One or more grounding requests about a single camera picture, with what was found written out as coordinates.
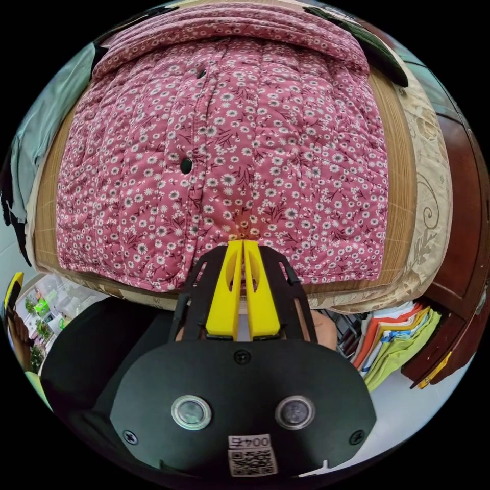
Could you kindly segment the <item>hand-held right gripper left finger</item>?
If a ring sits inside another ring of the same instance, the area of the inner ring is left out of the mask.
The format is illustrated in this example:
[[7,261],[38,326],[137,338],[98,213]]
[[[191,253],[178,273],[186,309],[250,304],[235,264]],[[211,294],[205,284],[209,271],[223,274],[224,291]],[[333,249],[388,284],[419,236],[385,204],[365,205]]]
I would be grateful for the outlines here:
[[237,340],[243,241],[228,243],[206,321],[208,336]]

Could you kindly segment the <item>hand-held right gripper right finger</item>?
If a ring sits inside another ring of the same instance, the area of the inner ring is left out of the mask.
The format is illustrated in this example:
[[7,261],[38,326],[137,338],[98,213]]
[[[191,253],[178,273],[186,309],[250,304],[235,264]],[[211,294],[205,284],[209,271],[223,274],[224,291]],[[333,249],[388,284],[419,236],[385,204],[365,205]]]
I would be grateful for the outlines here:
[[250,338],[276,336],[280,323],[257,242],[243,242],[243,261]]

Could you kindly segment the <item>person's right hand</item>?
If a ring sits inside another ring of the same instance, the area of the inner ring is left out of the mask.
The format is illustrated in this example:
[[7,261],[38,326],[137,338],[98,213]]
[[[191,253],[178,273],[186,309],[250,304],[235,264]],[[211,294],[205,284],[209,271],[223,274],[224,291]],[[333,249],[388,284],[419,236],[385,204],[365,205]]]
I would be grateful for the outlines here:
[[311,310],[311,316],[315,328],[317,343],[336,351],[337,330],[334,321],[316,310]]

